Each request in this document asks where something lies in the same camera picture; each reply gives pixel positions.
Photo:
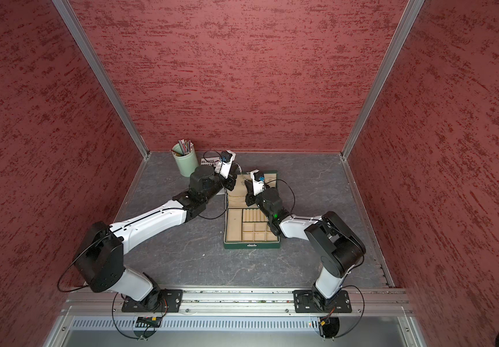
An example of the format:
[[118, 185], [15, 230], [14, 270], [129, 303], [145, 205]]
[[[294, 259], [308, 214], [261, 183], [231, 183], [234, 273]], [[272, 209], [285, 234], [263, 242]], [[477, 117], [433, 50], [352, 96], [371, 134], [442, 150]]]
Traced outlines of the green jewelry box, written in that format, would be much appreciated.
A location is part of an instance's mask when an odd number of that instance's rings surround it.
[[268, 219], [256, 205], [246, 204], [248, 193], [245, 180], [250, 175], [239, 175], [232, 191], [226, 191], [227, 211], [223, 246], [227, 250], [279, 249], [280, 237], [272, 233]]

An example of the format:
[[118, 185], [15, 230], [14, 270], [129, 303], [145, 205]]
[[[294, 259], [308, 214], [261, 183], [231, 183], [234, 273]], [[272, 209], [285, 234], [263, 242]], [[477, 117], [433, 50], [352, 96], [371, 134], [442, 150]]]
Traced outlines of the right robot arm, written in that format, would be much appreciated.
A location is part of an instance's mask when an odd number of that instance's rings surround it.
[[311, 244], [322, 263], [320, 275], [311, 288], [313, 302], [321, 311], [331, 307], [348, 274], [364, 261], [363, 241], [333, 211], [316, 217], [292, 215], [284, 207], [277, 188], [249, 179], [244, 185], [246, 204], [260, 209], [273, 234]]

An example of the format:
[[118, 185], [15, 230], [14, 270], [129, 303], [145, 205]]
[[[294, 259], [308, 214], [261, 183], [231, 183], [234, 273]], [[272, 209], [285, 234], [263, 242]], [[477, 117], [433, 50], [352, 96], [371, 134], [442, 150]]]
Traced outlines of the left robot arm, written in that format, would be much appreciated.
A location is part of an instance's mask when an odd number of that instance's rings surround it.
[[222, 189], [233, 190], [239, 168], [223, 164], [219, 172], [199, 166], [187, 190], [158, 208], [126, 221], [93, 224], [74, 255], [73, 265], [94, 293], [113, 291], [138, 302], [148, 312], [161, 307], [161, 289], [151, 277], [124, 264], [127, 253], [163, 231], [185, 224], [203, 212]]

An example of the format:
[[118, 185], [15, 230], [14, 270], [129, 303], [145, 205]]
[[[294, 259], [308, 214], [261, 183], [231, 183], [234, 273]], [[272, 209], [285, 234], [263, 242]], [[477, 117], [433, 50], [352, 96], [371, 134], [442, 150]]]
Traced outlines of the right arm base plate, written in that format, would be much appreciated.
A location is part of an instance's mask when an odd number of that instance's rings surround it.
[[348, 292], [343, 289], [329, 299], [313, 290], [295, 290], [293, 296], [296, 313], [352, 313]]

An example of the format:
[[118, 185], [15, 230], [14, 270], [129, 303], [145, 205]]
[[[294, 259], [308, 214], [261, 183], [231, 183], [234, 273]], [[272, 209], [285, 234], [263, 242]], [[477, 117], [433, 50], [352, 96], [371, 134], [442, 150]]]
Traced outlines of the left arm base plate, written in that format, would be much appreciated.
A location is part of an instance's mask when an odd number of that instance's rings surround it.
[[141, 302], [135, 301], [129, 296], [122, 305], [122, 312], [125, 313], [177, 313], [182, 303], [183, 290], [181, 289], [161, 289], [153, 290]]

